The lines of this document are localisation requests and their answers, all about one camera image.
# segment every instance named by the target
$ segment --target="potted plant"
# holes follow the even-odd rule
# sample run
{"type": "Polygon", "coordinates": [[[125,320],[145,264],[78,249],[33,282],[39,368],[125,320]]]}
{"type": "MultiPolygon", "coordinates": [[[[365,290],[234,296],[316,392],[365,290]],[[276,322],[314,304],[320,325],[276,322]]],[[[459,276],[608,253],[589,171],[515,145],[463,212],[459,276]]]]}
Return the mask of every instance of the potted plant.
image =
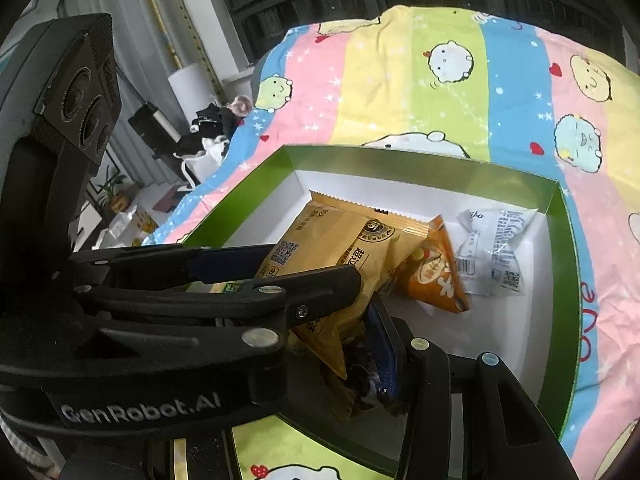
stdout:
{"type": "MultiPolygon", "coordinates": [[[[111,168],[107,169],[107,176],[110,175],[110,169],[111,168]]],[[[119,189],[126,178],[123,174],[118,174],[116,168],[113,168],[113,173],[107,179],[104,186],[102,186],[100,194],[98,195],[98,204],[100,204],[101,208],[110,209],[114,213],[119,213],[129,207],[130,198],[123,189],[119,189]]]]}

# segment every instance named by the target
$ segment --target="barcode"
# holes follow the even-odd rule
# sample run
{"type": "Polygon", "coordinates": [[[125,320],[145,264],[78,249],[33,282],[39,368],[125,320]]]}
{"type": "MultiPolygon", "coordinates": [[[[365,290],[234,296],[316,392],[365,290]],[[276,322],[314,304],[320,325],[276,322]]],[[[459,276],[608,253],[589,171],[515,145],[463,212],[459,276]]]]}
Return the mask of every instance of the barcode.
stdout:
{"type": "Polygon", "coordinates": [[[474,258],[456,258],[456,268],[460,274],[473,276],[476,273],[476,260],[474,258]]]}
{"type": "Polygon", "coordinates": [[[271,261],[276,262],[277,264],[284,265],[287,263],[289,257],[295,252],[298,248],[298,244],[293,242],[281,241],[276,250],[273,251],[271,255],[271,261]]]}
{"type": "Polygon", "coordinates": [[[504,271],[504,286],[507,288],[511,288],[513,290],[518,290],[518,285],[520,283],[520,273],[519,272],[509,272],[508,270],[504,271]]]}

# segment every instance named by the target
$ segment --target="white star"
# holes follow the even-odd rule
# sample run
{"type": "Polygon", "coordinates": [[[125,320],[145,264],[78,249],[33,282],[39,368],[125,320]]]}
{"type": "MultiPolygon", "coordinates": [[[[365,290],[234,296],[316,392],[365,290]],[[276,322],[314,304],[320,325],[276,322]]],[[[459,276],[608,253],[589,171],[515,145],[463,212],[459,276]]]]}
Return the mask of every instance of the white star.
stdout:
{"type": "Polygon", "coordinates": [[[609,375],[609,371],[613,368],[613,364],[610,361],[604,361],[602,366],[598,368],[596,373],[602,375],[603,378],[609,375]]]}
{"type": "Polygon", "coordinates": [[[618,378],[618,388],[620,390],[626,390],[626,374],[620,374],[618,378]]]}

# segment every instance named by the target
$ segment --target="green box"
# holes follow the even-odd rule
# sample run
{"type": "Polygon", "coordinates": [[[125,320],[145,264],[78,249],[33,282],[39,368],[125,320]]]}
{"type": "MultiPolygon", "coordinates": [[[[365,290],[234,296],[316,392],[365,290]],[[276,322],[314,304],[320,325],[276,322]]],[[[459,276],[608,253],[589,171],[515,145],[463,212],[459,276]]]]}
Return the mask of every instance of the green box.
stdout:
{"type": "MultiPolygon", "coordinates": [[[[459,211],[508,205],[537,209],[536,226],[532,223],[521,242],[522,259],[520,248],[516,251],[525,280],[527,269],[530,271],[524,296],[473,296],[469,312],[453,315],[438,311],[430,314],[433,317],[424,325],[420,325],[424,313],[415,306],[398,306],[393,314],[406,314],[414,335],[426,336],[450,352],[455,349],[447,348],[449,340],[442,334],[448,326],[456,327],[451,330],[454,337],[456,331],[465,334],[468,330],[465,335],[478,344],[484,342],[481,336],[486,334],[476,335],[471,332],[474,327],[484,326],[489,332],[495,327],[495,337],[509,341],[496,340],[498,348],[480,351],[500,354],[502,350],[501,357],[537,400],[550,427],[556,435],[561,434],[574,393],[581,315],[574,236],[557,182],[466,158],[350,146],[284,146],[230,192],[185,244],[222,247],[274,243],[310,199],[309,189],[417,219],[443,214],[455,249],[454,234],[458,238],[461,235],[455,217],[459,211]],[[437,332],[417,332],[433,331],[433,326],[438,327],[437,332]]],[[[311,388],[308,390],[305,393],[302,388],[290,396],[284,416],[326,446],[392,475],[393,446],[382,449],[375,443],[363,444],[366,421],[354,422],[362,426],[354,433],[319,415],[322,409],[309,409],[310,399],[299,398],[302,394],[315,395],[311,388]]],[[[318,407],[322,400],[318,397],[312,403],[318,407]]]]}

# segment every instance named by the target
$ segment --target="pink stripe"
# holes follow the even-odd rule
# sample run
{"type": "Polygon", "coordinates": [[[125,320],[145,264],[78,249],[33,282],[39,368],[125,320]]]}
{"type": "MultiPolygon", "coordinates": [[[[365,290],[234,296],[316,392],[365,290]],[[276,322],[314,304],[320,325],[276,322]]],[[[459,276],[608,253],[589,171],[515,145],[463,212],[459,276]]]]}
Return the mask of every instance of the pink stripe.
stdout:
{"type": "Polygon", "coordinates": [[[260,142],[254,154],[224,184],[207,194],[190,217],[177,226],[165,243],[176,243],[192,232],[204,217],[251,170],[285,144],[327,144],[338,116],[344,60],[351,34],[337,34],[316,43],[316,27],[301,36],[290,50],[286,77],[293,81],[291,101],[277,110],[270,127],[256,131],[260,142]]]}
{"type": "Polygon", "coordinates": [[[593,479],[612,444],[640,415],[640,246],[628,227],[629,211],[607,176],[608,120],[605,106],[580,92],[570,57],[584,54],[573,41],[538,29],[551,64],[556,121],[578,114],[602,133],[603,163],[590,174],[559,161],[574,197],[587,240],[599,306],[596,323],[600,393],[596,408],[580,433],[572,462],[578,477],[593,479]]]}

